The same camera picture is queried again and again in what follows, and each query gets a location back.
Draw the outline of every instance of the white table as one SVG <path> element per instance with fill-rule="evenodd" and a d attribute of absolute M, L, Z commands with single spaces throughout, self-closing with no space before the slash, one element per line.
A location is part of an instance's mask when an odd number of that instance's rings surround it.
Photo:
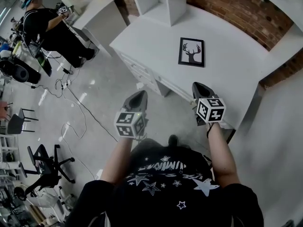
<path fill-rule="evenodd" d="M 181 37 L 204 40 L 205 68 L 178 65 Z M 139 81 L 162 96 L 167 93 L 163 85 L 189 102 L 193 82 L 213 89 L 226 103 L 224 121 L 235 129 L 251 103 L 261 62 L 268 55 L 235 26 L 190 5 L 172 27 L 139 17 L 111 46 Z"/>
<path fill-rule="evenodd" d="M 126 23 L 115 0 L 92 0 L 72 27 L 81 30 L 100 50 L 112 55 L 114 51 L 109 44 L 126 28 Z"/>

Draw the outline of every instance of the picture frame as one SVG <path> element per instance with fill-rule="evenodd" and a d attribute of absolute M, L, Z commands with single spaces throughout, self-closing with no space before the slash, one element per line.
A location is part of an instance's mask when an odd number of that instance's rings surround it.
<path fill-rule="evenodd" d="M 180 38 L 179 65 L 205 67 L 204 41 L 191 38 Z"/>

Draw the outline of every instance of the office chair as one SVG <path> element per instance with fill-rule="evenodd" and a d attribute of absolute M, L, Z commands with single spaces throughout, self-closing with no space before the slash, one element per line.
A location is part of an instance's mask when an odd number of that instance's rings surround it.
<path fill-rule="evenodd" d="M 44 145 L 40 145 L 38 148 L 38 150 L 40 150 L 40 154 L 42 156 L 35 156 L 32 152 L 32 149 L 30 148 L 30 146 L 27 147 L 29 156 L 31 158 L 33 165 L 36 168 L 36 171 L 25 170 L 23 167 L 23 164 L 20 162 L 19 167 L 21 169 L 21 172 L 25 177 L 27 177 L 27 174 L 35 174 L 35 175 L 41 174 L 41 176 L 34 184 L 32 184 L 31 186 L 26 188 L 25 196 L 24 196 L 25 199 L 26 199 L 26 196 L 38 186 L 40 186 L 39 191 L 45 187 L 54 188 L 59 183 L 59 180 L 61 179 L 61 176 L 59 176 L 59 172 L 70 183 L 76 183 L 75 180 L 69 179 L 69 177 L 61 169 L 61 165 L 65 164 L 69 161 L 74 162 L 75 159 L 69 158 L 62 162 L 58 162 L 58 156 L 57 156 L 58 148 L 60 148 L 60 146 L 55 145 L 54 158 L 53 158 L 53 157 L 48 156 Z"/>
<path fill-rule="evenodd" d="M 35 131 L 26 131 L 22 129 L 24 122 L 31 122 L 31 120 L 38 121 L 38 119 L 25 117 L 23 111 L 34 112 L 34 110 L 20 108 L 19 115 L 14 114 L 8 123 L 8 134 L 21 134 L 21 132 L 35 132 Z"/>

